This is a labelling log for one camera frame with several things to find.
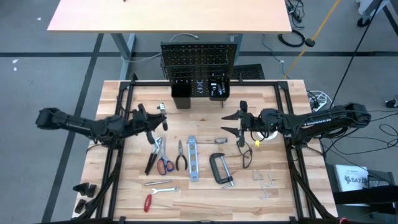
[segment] yellow cable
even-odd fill
[[[323,20],[321,26],[318,28],[317,32],[315,33],[315,35],[311,38],[312,40],[315,40],[318,37],[318,34],[321,32],[321,30],[323,29],[323,26],[325,26],[326,22],[328,21],[329,17],[331,16],[331,13],[335,10],[335,8],[337,7],[337,5],[340,3],[341,0],[336,0],[335,4],[333,5],[333,7],[329,10],[328,15],[326,16],[326,18]],[[294,68],[294,66],[297,64],[297,62],[300,60],[300,57],[308,50],[308,46],[305,46],[305,48],[303,49],[303,51],[301,51],[301,53],[297,56],[297,58],[293,61],[292,65],[289,67],[289,69],[287,70],[287,72],[284,75],[284,79],[286,79],[286,76],[289,74],[289,72],[291,72]]]

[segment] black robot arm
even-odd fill
[[[120,115],[93,121],[66,114],[57,108],[40,110],[36,125],[40,129],[65,129],[82,134],[96,143],[99,141],[105,146],[118,145],[120,139],[146,132],[149,143],[155,144],[152,136],[158,125],[166,120],[164,114],[146,113],[142,104],[138,110],[132,111],[132,119],[126,120]]]
[[[241,147],[244,146],[245,131],[259,132],[264,136],[263,139],[270,133],[278,131],[283,135],[291,136],[291,145],[302,146],[315,136],[336,136],[348,128],[363,128],[369,124],[371,115],[364,105],[350,103],[301,115],[284,114],[275,109],[263,109],[260,115],[255,117],[248,113],[248,104],[241,101],[239,111],[222,119],[241,120],[239,129],[221,127],[239,138]]]

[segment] wooden table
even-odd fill
[[[126,43],[123,32],[231,34],[238,58],[243,33],[282,34],[292,28],[284,0],[61,0],[48,30],[109,32],[121,56],[131,60],[136,36]],[[124,61],[121,80],[128,70]]]
[[[310,112],[303,80],[289,80],[288,82],[295,113]],[[104,83],[96,119],[103,119],[114,114],[119,85],[120,81]],[[289,216],[296,216],[282,136],[278,134],[275,139],[263,141],[260,147],[254,147],[253,141],[247,135],[246,141],[253,148],[254,155],[250,167],[243,169],[242,157],[235,145],[235,137],[220,129],[221,126],[238,127],[237,121],[223,121],[221,117],[236,112],[239,109],[240,100],[247,101],[248,110],[254,115],[263,108],[277,108],[274,89],[267,86],[232,86],[231,96],[225,101],[223,109],[219,101],[192,98],[192,108],[189,110],[176,109],[170,96],[169,86],[135,86],[131,109],[143,103],[149,113],[158,113],[156,106],[161,102],[166,105],[169,130],[163,131],[160,125],[156,134],[166,136],[167,155],[172,161],[175,161],[177,156],[178,140],[181,139],[185,143],[189,135],[196,137],[200,180],[190,182],[187,170],[175,170],[166,176],[161,176],[155,166],[150,175],[145,175],[144,169],[152,148],[145,134],[129,137],[124,147],[114,218],[125,216],[127,220],[158,221],[287,221]],[[229,142],[223,145],[210,144],[214,138],[220,137],[228,137]],[[183,145],[184,154],[187,155],[187,145]],[[312,140],[309,146],[320,150],[319,142],[316,140]],[[221,189],[222,185],[215,182],[209,163],[209,156],[215,152],[226,154],[226,163],[234,178],[235,187]],[[88,152],[81,182],[101,185],[106,153],[106,148],[101,146]],[[337,216],[322,156],[308,149],[303,149],[303,153],[311,189],[326,209]],[[266,184],[269,184],[267,173],[272,173],[274,184],[267,188],[269,196],[267,200],[259,199],[264,192],[260,188],[261,182],[253,181],[253,170],[259,170],[264,174]],[[151,193],[153,186],[145,187],[143,184],[164,179],[172,179],[173,182],[155,185],[155,188],[178,186],[180,191],[153,195],[152,206],[149,212],[145,213],[144,201]],[[110,194],[111,189],[108,190],[104,203],[105,214],[108,211]],[[307,214],[303,192],[301,195],[304,212]],[[79,194],[76,202],[81,198],[90,200]]]

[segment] wooden desk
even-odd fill
[[[295,113],[310,112],[303,80],[289,80],[288,82]],[[104,83],[96,119],[114,114],[119,84],[120,81]],[[184,170],[179,172],[175,170],[166,176],[161,176],[155,166],[150,175],[146,176],[144,169],[152,148],[145,134],[127,138],[114,218],[125,216],[128,220],[158,221],[287,221],[289,216],[295,216],[294,197],[282,136],[279,134],[271,141],[263,141],[260,147],[254,147],[251,138],[246,136],[246,141],[253,148],[254,154],[250,167],[243,169],[242,157],[235,145],[235,137],[220,129],[220,126],[238,127],[237,121],[223,121],[220,118],[236,112],[239,109],[240,100],[247,101],[248,110],[253,114],[258,114],[263,108],[277,107],[274,89],[267,86],[232,86],[231,96],[224,103],[223,109],[218,101],[192,98],[192,108],[189,110],[176,109],[170,97],[169,86],[135,86],[131,109],[143,103],[149,113],[158,113],[156,106],[161,102],[166,105],[169,130],[165,132],[160,126],[157,134],[165,134],[167,137],[166,147],[169,159],[175,160],[179,139],[186,142],[189,135],[197,138],[200,180],[190,182],[189,173]],[[213,142],[214,138],[225,136],[229,139],[227,144],[219,146],[206,144]],[[309,145],[315,149],[320,148],[319,142],[315,140]],[[187,146],[184,144],[184,154],[187,155],[187,152]],[[209,163],[209,156],[215,152],[226,154],[226,163],[234,178],[235,187],[221,189],[222,185],[215,182]],[[306,149],[303,153],[311,189],[326,209],[337,216],[322,156]],[[90,150],[86,157],[81,182],[100,186],[105,158],[106,148],[98,146]],[[259,199],[264,192],[260,188],[261,182],[252,179],[252,171],[255,169],[264,174],[266,184],[269,183],[266,174],[269,171],[272,172],[274,185],[267,188],[269,196],[267,200]],[[145,187],[143,184],[162,179],[172,179],[173,182],[155,185],[155,188],[178,186],[180,191],[153,195],[152,206],[149,212],[145,213],[144,201],[151,193],[150,189],[153,186]],[[105,214],[108,211],[110,194],[109,189],[104,203]],[[90,200],[79,194],[76,202],[81,198]],[[303,192],[301,192],[301,199],[306,214],[308,210],[304,203]]]
[[[61,0],[48,30],[291,32],[284,0]]]

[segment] pegboard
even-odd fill
[[[170,84],[191,86],[191,97],[209,97],[208,79],[230,79],[235,60],[236,44],[218,43],[162,43],[164,77]]]

